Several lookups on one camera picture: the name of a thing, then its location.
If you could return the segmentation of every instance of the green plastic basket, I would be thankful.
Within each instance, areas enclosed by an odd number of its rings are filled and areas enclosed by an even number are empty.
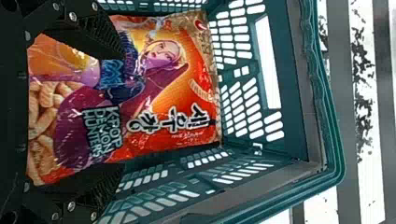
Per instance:
[[[342,181],[344,155],[318,46],[316,0],[99,3],[109,14],[207,13],[223,144],[126,162],[116,199],[97,224],[258,223]],[[269,81],[273,74],[278,84]],[[268,90],[277,85],[281,107],[273,103],[276,89]]]

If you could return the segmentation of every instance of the floor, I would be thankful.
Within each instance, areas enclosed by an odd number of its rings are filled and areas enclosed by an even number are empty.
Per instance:
[[[326,1],[318,0],[319,30],[321,46],[327,49],[327,8]],[[348,0],[350,18],[351,51],[354,69],[351,78],[354,80],[355,119],[357,124],[357,163],[361,224],[379,224],[385,220],[383,173],[378,124],[377,83],[375,73],[375,40],[372,0]],[[390,27],[396,32],[396,2],[389,0]],[[391,33],[393,67],[396,68],[396,34]],[[290,224],[292,215],[285,211],[262,224]],[[305,223],[339,224],[337,188],[319,194],[304,202]]]

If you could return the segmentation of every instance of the female character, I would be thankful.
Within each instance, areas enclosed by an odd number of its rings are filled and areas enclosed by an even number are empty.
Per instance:
[[[84,121],[82,116],[76,116],[78,111],[118,105],[120,120],[125,123],[135,118],[145,105],[150,105],[169,84],[189,68],[184,49],[175,41],[151,41],[137,57],[137,50],[129,36],[121,32],[120,38],[126,48],[126,59],[102,61],[98,83],[74,91],[59,108],[54,152],[59,163],[65,167],[82,169],[105,161],[110,156],[91,156]]]

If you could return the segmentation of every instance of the chip bag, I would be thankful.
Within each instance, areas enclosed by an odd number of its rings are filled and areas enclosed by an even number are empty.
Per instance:
[[[125,60],[96,60],[40,35],[28,49],[35,185],[220,139],[217,70],[205,13],[110,18]]]

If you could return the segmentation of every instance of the character's hair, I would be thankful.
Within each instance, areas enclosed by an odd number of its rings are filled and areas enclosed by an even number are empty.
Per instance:
[[[146,52],[148,52],[155,44],[160,43],[160,42],[172,42],[174,44],[176,44],[179,48],[179,54],[177,55],[177,57],[170,62],[167,65],[164,65],[162,67],[156,68],[156,69],[164,69],[164,70],[177,70],[178,68],[182,67],[186,62],[186,51],[183,49],[183,47],[178,44],[176,41],[174,40],[156,40],[156,41],[152,41],[149,44],[147,44],[145,46],[145,48],[142,51],[142,55],[144,55]]]

